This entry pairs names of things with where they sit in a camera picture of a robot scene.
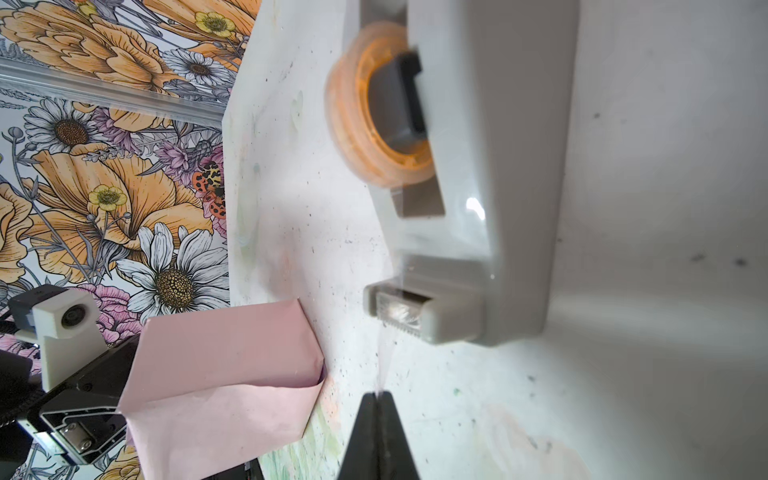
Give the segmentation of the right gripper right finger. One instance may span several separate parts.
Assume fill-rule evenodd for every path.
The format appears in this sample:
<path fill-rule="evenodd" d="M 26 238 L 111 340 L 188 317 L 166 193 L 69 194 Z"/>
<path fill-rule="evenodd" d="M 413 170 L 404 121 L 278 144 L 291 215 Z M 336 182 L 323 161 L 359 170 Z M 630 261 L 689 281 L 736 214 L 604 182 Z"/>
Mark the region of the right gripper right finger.
<path fill-rule="evenodd" d="M 376 396 L 376 456 L 378 479 L 420 479 L 394 398 L 388 391 Z"/>

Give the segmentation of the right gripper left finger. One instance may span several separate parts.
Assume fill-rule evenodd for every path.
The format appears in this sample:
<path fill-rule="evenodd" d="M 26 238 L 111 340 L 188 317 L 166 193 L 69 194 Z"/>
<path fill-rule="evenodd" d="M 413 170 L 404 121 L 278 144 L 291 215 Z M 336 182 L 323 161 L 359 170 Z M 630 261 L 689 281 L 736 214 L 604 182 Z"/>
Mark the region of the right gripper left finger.
<path fill-rule="evenodd" d="M 361 400 L 338 480 L 378 478 L 378 401 L 375 393 Z"/>

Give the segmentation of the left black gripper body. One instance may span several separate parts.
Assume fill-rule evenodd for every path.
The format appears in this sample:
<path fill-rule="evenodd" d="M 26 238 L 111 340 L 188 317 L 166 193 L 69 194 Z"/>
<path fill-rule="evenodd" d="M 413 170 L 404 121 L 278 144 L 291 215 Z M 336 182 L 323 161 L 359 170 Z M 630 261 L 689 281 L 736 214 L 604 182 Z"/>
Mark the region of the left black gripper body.
<path fill-rule="evenodd" d="M 46 453 L 70 466 L 101 461 L 126 439 L 118 412 L 139 344 L 133 336 L 108 349 L 22 408 L 17 424 Z"/>

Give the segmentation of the purple wrapping paper sheet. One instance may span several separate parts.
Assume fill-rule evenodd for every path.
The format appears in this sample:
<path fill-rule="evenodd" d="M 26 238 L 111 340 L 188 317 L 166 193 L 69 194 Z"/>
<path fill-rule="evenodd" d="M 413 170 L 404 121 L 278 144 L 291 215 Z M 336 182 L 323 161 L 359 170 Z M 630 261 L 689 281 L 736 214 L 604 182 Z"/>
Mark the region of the purple wrapping paper sheet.
<path fill-rule="evenodd" d="M 299 440 L 325 380 L 296 300 L 151 318 L 118 404 L 147 479 L 204 479 Z"/>

